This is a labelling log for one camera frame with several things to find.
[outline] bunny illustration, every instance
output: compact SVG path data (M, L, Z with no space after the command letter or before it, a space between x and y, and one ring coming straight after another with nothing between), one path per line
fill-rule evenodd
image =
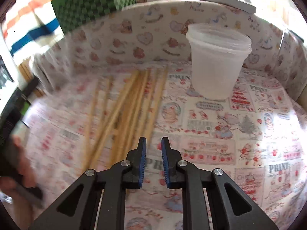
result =
M233 137L231 125L239 122L235 115L225 113L225 116L217 116L218 125L215 127L215 137L219 139L230 139Z

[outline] wooden stick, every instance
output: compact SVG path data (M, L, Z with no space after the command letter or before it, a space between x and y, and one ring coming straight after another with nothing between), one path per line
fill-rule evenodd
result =
M90 160L90 164L88 165L88 167L92 167L95 168L97 161L101 155L101 152L103 150L105 141L107 139L107 137L109 136L110 132L113 129L113 125L119 115L119 112L122 108L122 105L127 97L127 95L129 94L136 78L139 75L139 71L135 70L133 72L133 74L131 75L128 83L125 85L124 89L122 90L122 92L119 94L119 97L116 101L116 104L113 107L112 112L110 113L108 119L105 121L105 123L103 124L102 127L102 131L100 132L100 137L98 138L98 141L95 142L94 148L93 148L93 156Z
M21 63L23 69L25 70L26 74L30 79L33 78L33 74L30 72L30 67L29 67L29 61L25 60Z
M118 144L115 146L115 149L113 150L114 154L114 159L111 162L110 167L121 161L122 159L122 155L124 154L124 149L125 149L125 143L127 142L127 137L128 137L128 132L129 132L129 128L130 128L130 122L132 119L132 115L136 106L136 102L137 102L137 98L139 95L139 90L141 87L141 82L142 82L142 77L144 76L144 73L141 72L141 74L139 75L140 78L138 78L138 80L135 82L133 89L130 91L129 94L129 99L126 101L125 104L125 113L124 113L124 117L122 117L121 120L121 124L122 124L122 129L120 130L120 134L118 135L119 141Z
M149 76L150 76L150 70L146 70L144 78L143 78L142 86L141 86L140 91L139 91L139 97L138 97L137 105L136 105L136 108L135 108L135 111L134 111L134 114L133 114L133 118L132 118L132 121L131 121L130 131L128 133L128 139L127 139L127 144L126 144L126 148L125 148L125 151L124 151L124 155L129 150L131 150L133 147L136 147L136 146L132 146L132 141L133 141L133 136L134 136L134 133L135 133L135 130L136 130L136 123L138 122L139 113L140 113L140 110L142 108L142 101L143 101L144 94L145 94L145 87L146 87L146 84L148 82Z
M103 120L104 120L104 117L105 117L105 114L106 114L106 107L107 107L107 104L108 104L109 94L110 94L111 87L112 87L112 81L113 81L113 76L110 76L108 78L105 94L104 94L103 101L102 101L102 106L101 106L102 113L101 113L101 116L100 116L99 126L97 128L95 140L98 139L99 132L101 132L101 128L103 127Z
M149 118L146 130L145 130L145 134L144 134L145 138L146 138L147 146L150 146L151 135L152 135L152 132L153 132L153 129L154 129L154 124L156 122L156 117L157 117L157 114L158 114L158 109L159 109L159 106L160 106L160 103L161 103L161 97L162 97L162 93L163 93L165 82L167 80L167 74L168 74L168 67L166 67L164 69L162 80L159 83L159 87L157 88L157 91L156 91L156 93L154 95L153 110L152 110L152 113L150 115L150 118Z
M95 92L94 92L94 95L93 95L90 114L87 117L87 124L85 126L85 134L84 134L85 140L84 140L84 147L83 147L84 158L83 158L83 162L82 162L82 169L85 168L86 162L87 162L89 155L91 153L91 150L90 150L90 135L91 135L91 130L92 130L93 116L94 116L95 109L96 109L96 103L97 103L97 97L98 97L98 91L99 91L99 84L100 84L100 80L98 79L97 84L96 84L96 88L95 88Z
M122 112L122 115L119 119L119 123L118 123L118 132L120 132L120 134L118 134L114 141L113 141L113 144L112 144L112 149L111 149L111 157L110 157L110 160L109 160L109 168L114 164L116 163L116 160L118 158L118 153L120 152L121 153L121 148L122 148L122 142L124 141L125 139L125 128L126 128L126 125L128 124L129 125L129 122L128 122L128 117L129 117L129 114L130 114L130 111L131 111L131 103L132 103L132 97L133 95L132 94L135 94L134 90L135 90L135 85L138 83L138 81L136 81L128 95L128 98L126 99L125 101L125 104L124 104L124 109L123 109L123 112Z
M144 83L144 77L146 76L147 71L142 71L140 78L138 80L138 82L136 83L135 89L132 91L134 94L132 94L133 96L133 101L131 103L131 108L130 108L130 114L129 117L126 121L125 124L125 129L123 134L125 135L124 140L122 142L121 146L121 151L118 152L117 155L117 159L116 162L119 162L120 160L123 160L126 158L127 153L128 153L128 140L129 138L132 139L132 137L130 137L130 134L132 132L132 129L134 129L134 127L132 126L132 121L133 121L133 117L135 116L135 114L139 114L139 109L138 107L138 102L139 102L139 97L143 97L144 94L144 88L143 88L143 83Z
M152 94L154 93L154 90L155 90L155 87L156 87L158 72L159 72L159 70L156 70L154 77L153 77L153 80L151 82L151 87L150 87L149 93L147 95L147 98L144 100L144 106L142 108L141 118L139 120L138 128L135 132L133 145L130 146L130 148L138 146L139 138L143 135L145 123L146 123L147 116L148 116L148 111L149 111L150 106L151 106L151 97L152 97Z

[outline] green checkered cloth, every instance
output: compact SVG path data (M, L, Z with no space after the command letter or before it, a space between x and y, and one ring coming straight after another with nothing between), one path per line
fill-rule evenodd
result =
M134 4L135 0L52 0L64 34L101 16Z

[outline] orange stripe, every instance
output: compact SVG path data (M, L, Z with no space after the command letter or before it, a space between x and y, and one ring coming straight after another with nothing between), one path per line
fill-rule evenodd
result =
M13 27L16 22L18 22L20 20L20 18L25 15L28 14L32 11L34 11L34 9L43 6L44 4L50 2L51 0L32 0L28 3L27 6L21 8L18 11L18 15L16 17L14 17L13 19L11 19L8 23L7 23L7 29L3 32L3 36L4 38L7 37L7 30L10 29L11 27Z

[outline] black object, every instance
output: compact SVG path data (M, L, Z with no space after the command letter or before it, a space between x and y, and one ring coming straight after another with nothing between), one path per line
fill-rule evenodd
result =
M30 226L29 230L123 230L125 190L140 189L144 178L146 139L126 160L109 170L87 170ZM198 169L162 139L165 181L170 189L182 188L183 230L209 230L203 188L206 188L214 230L278 230L271 219L221 169ZM101 206L99 202L104 189ZM7 230L19 230L7 212L0 214Z
M182 189L183 230L207 230L209 220L203 188L206 189L214 230L278 230L262 209L221 169L198 169L172 150L162 138L166 185Z
M126 189L142 187L146 156L146 139L141 137L137 149L126 160L109 170L87 170L64 191L29 227L29 230L94 229L102 190L104 189L97 229L124 229Z
M24 90L16 89L0 118L0 176L9 176L17 182L16 191L37 207L42 207L43 193L40 188L26 188L22 185L23 176L17 171L18 150L12 143L10 134L21 119L20 110L24 102L38 84L38 78L30 81Z

